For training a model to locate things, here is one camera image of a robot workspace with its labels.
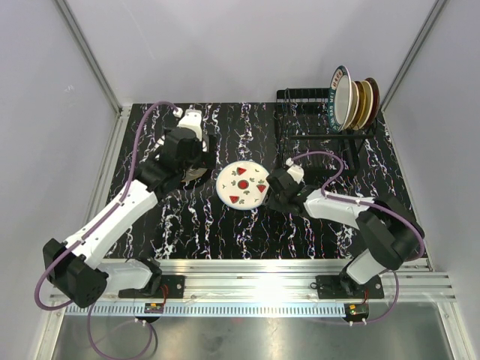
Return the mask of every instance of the black marble surface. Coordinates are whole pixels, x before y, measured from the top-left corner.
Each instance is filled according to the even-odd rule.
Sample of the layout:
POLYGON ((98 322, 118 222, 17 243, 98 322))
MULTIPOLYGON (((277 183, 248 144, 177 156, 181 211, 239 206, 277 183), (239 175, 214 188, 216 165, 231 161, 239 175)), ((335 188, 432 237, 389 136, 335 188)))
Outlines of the black marble surface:
MULTIPOLYGON (((107 257, 154 256, 157 259, 313 259, 350 258, 363 248, 353 228, 328 220, 308 220, 268 210, 237 211, 224 205, 215 193, 215 179, 227 164, 253 160, 268 171, 277 156, 273 103, 195 103, 180 107, 202 110, 205 128, 218 136, 217 169, 211 180, 193 190, 175 190, 141 217, 113 246, 107 257)), ((130 166, 135 131, 148 109, 133 105, 109 192, 109 201, 121 190, 130 166)), ((139 145, 145 159, 164 126, 176 118, 162 106, 154 111, 139 145)), ((392 193, 412 209, 401 171, 383 123, 375 139, 361 151, 361 169, 344 177, 331 191, 375 197, 392 193)))

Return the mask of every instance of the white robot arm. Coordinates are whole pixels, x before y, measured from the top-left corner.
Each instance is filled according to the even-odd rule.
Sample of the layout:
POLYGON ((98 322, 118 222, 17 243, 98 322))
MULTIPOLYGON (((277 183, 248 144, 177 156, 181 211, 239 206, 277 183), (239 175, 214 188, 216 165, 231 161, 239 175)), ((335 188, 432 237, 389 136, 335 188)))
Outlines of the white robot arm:
MULTIPOLYGON (((329 196, 323 189, 304 186, 303 169, 289 160, 287 164, 267 177, 271 189, 267 201, 270 209, 346 224, 359 230, 364 239, 366 250, 349 262, 334 279, 337 289, 342 289, 348 297, 362 298, 365 284, 372 278, 387 269, 397 270, 409 259, 419 246, 412 228, 422 238, 425 237, 415 218, 395 197, 329 196), (395 216, 382 213, 374 204, 392 211, 395 216), (403 218, 411 226, 405 226, 398 218, 403 218)), ((335 286, 332 279, 329 282, 329 285, 322 286, 317 281, 317 286, 335 286)))
POLYGON ((145 295, 155 294, 160 288, 161 270, 152 259, 110 264, 102 263, 102 259, 135 221, 182 181, 195 175, 209 178, 206 170, 215 168, 215 149, 215 136, 203 134, 202 113, 186 110, 177 127, 162 136, 148 159, 138 166, 133 181, 94 219, 62 243, 51 239, 43 247, 48 268, 68 248, 81 242, 53 268, 49 281, 81 308, 95 303, 104 292, 137 289, 145 295))

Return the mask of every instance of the aluminum frame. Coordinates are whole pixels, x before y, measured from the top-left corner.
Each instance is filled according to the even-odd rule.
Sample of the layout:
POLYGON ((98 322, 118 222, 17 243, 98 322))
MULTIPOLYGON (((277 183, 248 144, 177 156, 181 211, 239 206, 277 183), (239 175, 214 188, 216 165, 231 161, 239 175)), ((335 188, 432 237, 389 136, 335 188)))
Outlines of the aluminum frame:
MULTIPOLYGON (((105 263, 123 262, 123 259, 105 259, 105 263)), ((343 259, 298 260, 198 260, 171 259, 160 262, 165 275, 184 275, 184 298, 171 302, 249 303, 272 305, 278 303, 329 303, 317 298, 310 284, 317 275, 337 275, 349 262, 343 259)), ((449 277, 443 272, 429 270, 425 259, 415 260, 397 271, 400 282, 399 302, 455 302, 449 277)), ((381 277, 385 302, 395 295, 393 274, 381 277)), ((54 290, 51 299, 56 302, 67 298, 54 290)), ((116 294, 103 294, 102 302, 128 302, 116 294)), ((161 302, 159 298, 150 302, 161 302)), ((333 302, 352 302, 338 298, 333 302)))
POLYGON ((464 322, 461 319, 458 303, 442 303, 437 306, 454 359, 475 360, 475 353, 473 352, 464 322))
POLYGON ((100 65, 97 62, 92 50, 90 49, 89 43, 86 40, 85 35, 80 28, 77 19, 74 16, 73 11, 68 5, 67 0, 52 0, 55 6, 58 9, 58 12, 63 17, 70 33, 72 34, 73 41, 78 45, 80 51, 82 52, 88 66, 90 67, 91 72, 94 74, 95 79, 98 82, 98 85, 101 87, 103 93, 105 94, 106 99, 108 100, 110 106, 112 107, 115 114, 118 115, 122 110, 122 105, 117 99, 115 92, 113 92, 112 87, 108 83, 107 78, 104 75, 104 72, 101 70, 100 65))
POLYGON ((35 360, 50 360, 53 357, 57 339, 59 338, 60 328, 62 327, 65 309, 50 311, 43 327, 43 334, 37 348, 35 360))
MULTIPOLYGON (((100 317, 159 317, 158 313, 146 311, 147 301, 98 301, 92 316, 100 317)), ((88 309, 80 309, 76 305, 67 307, 69 316, 85 316, 88 309)), ((165 317, 345 317, 343 303, 278 303, 251 304, 244 302, 180 302, 168 301, 163 306, 165 317)))
POLYGON ((440 18, 440 14, 445 9, 448 2, 449 0, 436 0, 435 4, 433 4, 432 8, 430 9, 430 12, 427 15, 427 18, 425 19, 423 25, 420 28, 420 31, 418 32, 415 40, 413 41, 412 46, 410 47, 408 53, 406 54, 406 57, 403 60, 403 63, 400 66, 400 69, 398 69, 398 72, 395 75, 393 83, 390 85, 390 88, 388 89, 388 91, 385 94, 385 97, 383 98, 382 104, 380 105, 380 109, 382 111, 385 111, 388 105, 390 104, 390 101, 395 95, 395 92, 397 91, 398 86, 400 86, 402 80, 404 79, 405 75, 410 69, 410 66, 415 61, 416 56, 418 55, 420 49, 422 48, 425 40, 427 40, 427 37, 430 34, 430 31, 434 27, 437 20, 440 18))

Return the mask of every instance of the stainless steel surface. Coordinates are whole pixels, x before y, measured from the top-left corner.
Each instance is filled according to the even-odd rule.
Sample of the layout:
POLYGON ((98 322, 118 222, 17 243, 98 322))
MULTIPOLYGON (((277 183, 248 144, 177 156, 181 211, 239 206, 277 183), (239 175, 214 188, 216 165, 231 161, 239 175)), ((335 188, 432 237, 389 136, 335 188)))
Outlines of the stainless steel surface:
POLYGON ((106 99, 109 101, 110 106, 116 114, 120 113, 122 105, 119 103, 115 93, 113 92, 110 84, 107 81, 104 73, 102 72, 100 65, 98 64, 89 44, 86 41, 85 36, 82 33, 77 19, 75 18, 67 0, 53 0, 53 3, 57 6, 58 12, 64 17, 64 20, 70 29, 74 41, 78 44, 78 47, 82 54, 85 56, 85 60, 98 81, 98 85, 101 87, 106 99))
POLYGON ((434 27, 435 22, 438 20, 440 14, 442 13, 443 9, 447 5, 449 0, 436 0, 435 4, 430 10, 430 13, 427 15, 427 19, 425 19, 424 24, 420 28, 420 31, 417 34, 417 37, 413 41, 412 46, 410 47, 409 52, 406 54, 405 59, 403 60, 400 69, 395 76, 393 83, 391 84, 390 88, 388 89, 385 97, 383 98, 383 102, 380 105, 382 111, 384 111, 390 103, 390 100, 393 98, 393 95, 398 89, 398 86, 402 82, 407 73, 410 65, 415 60, 415 57, 419 53, 420 49, 422 48, 423 43, 427 39, 428 34, 430 34, 431 29, 434 27))
MULTIPOLYGON (((373 307, 374 316, 386 309, 380 304, 373 307)), ((93 318, 94 338, 124 321, 117 316, 93 318)), ((318 321, 164 317, 154 323, 157 351, 144 359, 453 359, 435 304, 399 304, 390 317, 375 325, 350 328, 318 321)), ((130 324, 98 346, 110 356, 126 358, 138 353, 147 340, 146 328, 130 324)), ((99 359, 86 337, 85 316, 64 318, 52 358, 99 359)))

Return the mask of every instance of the dish rack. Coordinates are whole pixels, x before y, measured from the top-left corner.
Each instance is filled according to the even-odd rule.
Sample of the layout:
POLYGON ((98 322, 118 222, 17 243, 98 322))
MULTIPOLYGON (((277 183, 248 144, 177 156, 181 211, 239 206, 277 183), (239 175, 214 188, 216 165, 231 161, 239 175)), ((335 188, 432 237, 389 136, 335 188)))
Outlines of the dish rack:
MULTIPOLYGON (((275 106, 275 137, 277 165, 304 152, 326 151, 339 156, 345 165, 342 176, 355 176, 359 171, 359 154, 365 140, 377 132, 377 117, 368 128, 342 130, 335 133, 329 127, 328 88, 287 88, 277 91, 275 106)), ((312 155, 298 159, 304 169, 304 180, 316 185, 333 176, 338 170, 335 159, 312 155)))

